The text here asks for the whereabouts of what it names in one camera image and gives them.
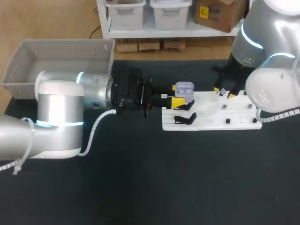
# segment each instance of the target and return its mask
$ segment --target black mat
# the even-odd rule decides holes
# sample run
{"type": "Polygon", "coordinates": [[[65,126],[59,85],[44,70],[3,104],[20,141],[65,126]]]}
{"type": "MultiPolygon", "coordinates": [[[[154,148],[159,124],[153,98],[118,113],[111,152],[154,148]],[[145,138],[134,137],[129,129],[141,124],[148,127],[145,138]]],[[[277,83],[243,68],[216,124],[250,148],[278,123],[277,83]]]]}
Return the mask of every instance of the black mat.
{"type": "MultiPolygon", "coordinates": [[[[209,91],[213,64],[225,61],[115,61],[112,73],[138,67],[156,83],[209,91]]],[[[36,119],[36,107],[12,100],[6,114],[36,119]]],[[[85,112],[83,148],[97,116],[85,112]]],[[[261,130],[166,132],[160,109],[148,119],[111,115],[87,156],[0,172],[0,224],[298,225],[299,124],[295,116],[261,130]]]]}

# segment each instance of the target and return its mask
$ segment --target cable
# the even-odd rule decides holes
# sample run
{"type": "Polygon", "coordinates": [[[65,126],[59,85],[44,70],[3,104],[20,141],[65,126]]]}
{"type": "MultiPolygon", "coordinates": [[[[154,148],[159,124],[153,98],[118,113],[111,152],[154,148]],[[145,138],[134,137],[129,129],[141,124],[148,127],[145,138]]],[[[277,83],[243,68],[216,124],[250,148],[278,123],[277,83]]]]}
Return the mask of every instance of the cable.
{"type": "Polygon", "coordinates": [[[30,154],[30,151],[31,151],[32,145],[33,145],[33,139],[34,139],[35,129],[34,129],[34,123],[33,123],[32,119],[24,117],[21,120],[23,120],[23,121],[27,120],[29,122],[29,125],[30,125],[30,141],[27,145],[26,151],[25,151],[22,159],[15,160],[14,162],[8,163],[8,164],[3,165],[3,166],[0,167],[0,171],[2,171],[2,170],[6,170],[10,167],[15,166],[15,170],[13,172],[13,175],[17,175],[17,173],[22,169],[23,163],[25,162],[28,155],[30,154]]]}
{"type": "Polygon", "coordinates": [[[100,26],[98,26],[97,28],[95,28],[95,29],[93,30],[93,32],[90,34],[90,39],[92,39],[92,35],[93,35],[93,33],[95,33],[95,31],[96,31],[96,30],[98,30],[100,27],[101,27],[101,25],[100,25],[100,26]]]}
{"type": "Polygon", "coordinates": [[[18,159],[18,160],[14,161],[14,162],[7,163],[6,165],[0,166],[0,171],[6,170],[6,169],[8,169],[10,167],[13,167],[13,166],[17,165],[19,162],[20,162],[20,160],[18,159]]]}
{"type": "MultiPolygon", "coordinates": [[[[94,8],[94,13],[98,13],[99,11],[98,11],[98,7],[95,7],[94,8]]],[[[98,27],[96,27],[94,30],[93,30],[93,32],[90,34],[90,39],[92,39],[92,35],[95,33],[95,31],[96,30],[98,30],[99,28],[101,27],[101,25],[100,26],[98,26],[98,27]]]]}
{"type": "Polygon", "coordinates": [[[294,109],[294,110],[284,112],[284,113],[276,115],[276,116],[271,116],[271,117],[268,117],[268,118],[261,118],[261,112],[262,112],[261,109],[257,109],[256,119],[261,123],[269,123],[269,122],[273,122],[273,121],[276,121],[276,120],[281,120],[283,118],[287,118],[287,117],[290,117],[290,116],[300,114],[300,109],[294,109]]]}
{"type": "Polygon", "coordinates": [[[86,150],[84,152],[79,152],[78,153],[78,156],[85,156],[89,153],[89,150],[90,150],[90,147],[92,145],[92,141],[93,141],[93,137],[94,137],[94,133],[95,133],[95,130],[100,122],[100,120],[102,120],[105,116],[107,115],[110,115],[110,114],[117,114],[116,110],[115,109],[111,109],[111,110],[108,110],[104,113],[102,113],[95,121],[93,127],[92,127],[92,131],[90,132],[90,138],[89,138],[89,142],[88,142],[88,146],[86,147],[86,150]]]}

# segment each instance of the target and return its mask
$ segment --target black bracket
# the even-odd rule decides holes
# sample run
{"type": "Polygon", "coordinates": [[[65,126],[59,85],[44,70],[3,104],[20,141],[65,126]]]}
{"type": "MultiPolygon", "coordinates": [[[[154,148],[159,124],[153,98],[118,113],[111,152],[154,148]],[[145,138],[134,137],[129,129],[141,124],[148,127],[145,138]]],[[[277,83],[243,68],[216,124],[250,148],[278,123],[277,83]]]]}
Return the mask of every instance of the black bracket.
{"type": "Polygon", "coordinates": [[[193,99],[192,102],[188,103],[187,105],[178,106],[175,110],[181,109],[184,111],[189,111],[192,108],[192,106],[194,105],[194,103],[195,103],[195,100],[193,99]]]}
{"type": "Polygon", "coordinates": [[[182,116],[174,116],[174,120],[176,124],[186,124],[186,125],[192,125],[196,118],[197,118],[197,113],[193,113],[190,118],[184,118],[182,116]]]}

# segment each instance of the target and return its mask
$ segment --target yellow label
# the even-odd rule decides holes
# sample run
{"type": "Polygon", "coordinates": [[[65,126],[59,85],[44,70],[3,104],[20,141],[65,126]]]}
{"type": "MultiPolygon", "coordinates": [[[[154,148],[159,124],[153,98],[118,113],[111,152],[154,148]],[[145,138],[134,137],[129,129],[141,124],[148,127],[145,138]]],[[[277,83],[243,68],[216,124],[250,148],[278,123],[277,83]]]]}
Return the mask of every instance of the yellow label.
{"type": "Polygon", "coordinates": [[[200,7],[200,17],[208,19],[208,11],[209,11],[208,7],[201,6],[200,7]]]}

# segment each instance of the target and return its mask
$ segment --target white storage box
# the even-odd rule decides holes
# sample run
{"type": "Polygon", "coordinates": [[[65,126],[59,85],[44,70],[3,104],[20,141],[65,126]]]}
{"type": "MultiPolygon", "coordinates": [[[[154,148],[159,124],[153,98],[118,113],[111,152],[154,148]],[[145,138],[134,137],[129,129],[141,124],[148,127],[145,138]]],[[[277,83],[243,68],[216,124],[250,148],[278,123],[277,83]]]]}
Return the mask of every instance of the white storage box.
{"type": "Polygon", "coordinates": [[[35,99],[34,84],[44,70],[111,74],[114,40],[24,40],[5,71],[2,85],[16,99],[35,99]]]}
{"type": "Polygon", "coordinates": [[[150,0],[158,30],[184,30],[192,0],[150,0]]]}
{"type": "Polygon", "coordinates": [[[113,27],[117,30],[141,30],[143,28],[143,8],[146,0],[134,4],[106,3],[113,27]]]}

